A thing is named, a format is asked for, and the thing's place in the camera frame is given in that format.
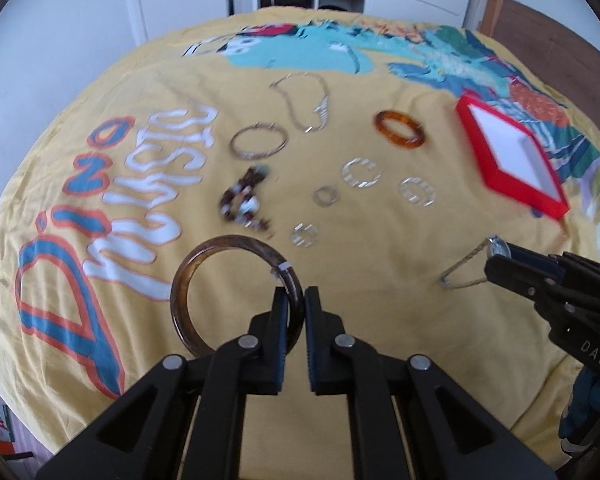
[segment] blue fabric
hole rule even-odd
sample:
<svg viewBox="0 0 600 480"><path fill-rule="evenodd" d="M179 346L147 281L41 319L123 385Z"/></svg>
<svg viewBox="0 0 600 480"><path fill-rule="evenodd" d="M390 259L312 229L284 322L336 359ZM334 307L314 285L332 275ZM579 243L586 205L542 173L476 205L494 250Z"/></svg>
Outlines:
<svg viewBox="0 0 600 480"><path fill-rule="evenodd" d="M573 383L571 401L562 413L558 436L568 438L596 412L600 413L600 378L583 368Z"/></svg>

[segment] silver ring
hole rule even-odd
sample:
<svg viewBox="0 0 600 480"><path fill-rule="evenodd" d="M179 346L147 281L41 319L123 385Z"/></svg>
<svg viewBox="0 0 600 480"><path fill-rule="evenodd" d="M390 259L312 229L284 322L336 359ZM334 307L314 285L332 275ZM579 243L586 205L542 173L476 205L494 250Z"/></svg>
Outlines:
<svg viewBox="0 0 600 480"><path fill-rule="evenodd" d="M340 199L335 186L322 186L314 191L314 202L320 207L329 207Z"/></svg>
<svg viewBox="0 0 600 480"><path fill-rule="evenodd" d="M349 169L354 164L359 164L363 168L371 171L374 174L372 180L357 180L351 174ZM354 158L342 167L342 179L351 187L371 187L380 179L380 170L376 170L376 164L368 158Z"/></svg>
<svg viewBox="0 0 600 480"><path fill-rule="evenodd" d="M282 136L282 142L278 146L273 148L272 150L269 150L268 152L244 152L235 147L235 141L244 132L248 132L249 130L263 130L263 129L269 130L271 132L279 133ZM255 124L252 124L251 126L247 126L246 128L238 130L234 134L234 136L231 138L231 140L229 141L229 149L231 149L232 153L235 156L237 156L238 158L241 158L243 160L258 160L260 158L267 158L268 156L271 156L271 155L279 152L282 148L284 148L286 146L286 143L288 142L288 140L289 140L289 135L282 126L278 126L276 123L257 122Z"/></svg>
<svg viewBox="0 0 600 480"><path fill-rule="evenodd" d="M318 229L313 224L298 224L294 228L291 241L297 247L311 247L318 241Z"/></svg>
<svg viewBox="0 0 600 480"><path fill-rule="evenodd" d="M410 189L410 184L418 186L423 191L422 195L414 193ZM426 207L427 205L433 204L436 200L436 193L433 191L433 188L428 182L422 180L419 176L410 176L409 178L405 178L400 184L398 184L398 191L400 191L400 194L413 205L421 205Z"/></svg>

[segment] watch face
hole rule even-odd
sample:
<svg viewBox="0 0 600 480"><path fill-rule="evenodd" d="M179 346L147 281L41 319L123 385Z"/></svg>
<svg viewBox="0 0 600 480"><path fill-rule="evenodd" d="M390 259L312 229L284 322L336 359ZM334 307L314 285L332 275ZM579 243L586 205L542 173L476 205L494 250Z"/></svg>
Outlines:
<svg viewBox="0 0 600 480"><path fill-rule="evenodd" d="M504 256L506 258L511 257L511 250L509 249L509 246L507 245L506 241L504 241L502 238L499 238L497 236L490 236L488 240L489 247L487 248L487 255L489 258L495 256L496 254L499 254L500 256Z"/></svg>

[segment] brown bangle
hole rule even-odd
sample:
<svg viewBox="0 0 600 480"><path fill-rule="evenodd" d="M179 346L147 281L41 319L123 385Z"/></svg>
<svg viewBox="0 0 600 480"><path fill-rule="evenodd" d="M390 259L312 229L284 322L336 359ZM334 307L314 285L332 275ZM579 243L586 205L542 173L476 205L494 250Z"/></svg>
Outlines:
<svg viewBox="0 0 600 480"><path fill-rule="evenodd" d="M171 319L187 350L195 357L212 354L214 350L196 331L189 315L187 292L196 269L209 256L229 249L244 249L267 262L282 279L289 300L286 327L286 353L295 346L304 324L304 296L296 272L284 256L266 243L248 236L226 235L211 238L193 249L180 264L171 285Z"/></svg>
<svg viewBox="0 0 600 480"><path fill-rule="evenodd" d="M404 137L400 134L397 134L386 124L384 124L387 119L393 119L402 124L406 124L413 130L415 136ZM424 144L425 136L422 124L401 112L397 112L395 110L384 110L382 112L378 112L374 118L374 126L376 127L376 130L378 130L396 146L413 149Z"/></svg>

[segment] silver necklace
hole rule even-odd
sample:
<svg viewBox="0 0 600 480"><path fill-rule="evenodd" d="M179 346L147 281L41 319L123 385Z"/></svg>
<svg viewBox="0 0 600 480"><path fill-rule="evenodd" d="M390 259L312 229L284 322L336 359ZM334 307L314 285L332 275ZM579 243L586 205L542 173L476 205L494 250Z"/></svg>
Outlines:
<svg viewBox="0 0 600 480"><path fill-rule="evenodd" d="M314 108L314 113L318 114L320 117L320 126L304 126L298 120L296 116L296 112L294 111L294 106L291 103L291 97L289 96L289 92L279 86L285 79L289 79L291 77L297 76L309 76L317 79L322 85L322 91L324 92L323 98L320 100L320 104ZM327 125L327 121L329 120L329 88L327 86L327 82L320 74L316 74L314 72L293 72L291 74L285 75L282 79L278 79L277 81L271 83L269 88L273 88L276 92L278 92L286 101L286 108L289 112L289 118L291 118L291 122L298 129L308 134L309 132L319 132Z"/></svg>
<svg viewBox="0 0 600 480"><path fill-rule="evenodd" d="M470 282L465 283L452 283L448 280L448 276L454 272L458 267L463 266L467 263L471 258L473 258L476 254L478 254L485 247L488 247L487 256L491 258L496 254L500 254L501 256L506 256L507 258L511 257L511 250L507 243L500 237L497 236L489 236L485 238L483 242L478 245L473 251L471 251L467 256L462 258L459 262L454 263L451 267L449 267L445 272L440 275L440 285L444 288L467 288L468 286L479 285L480 283L486 283L487 278L480 278L478 280L472 280Z"/></svg>

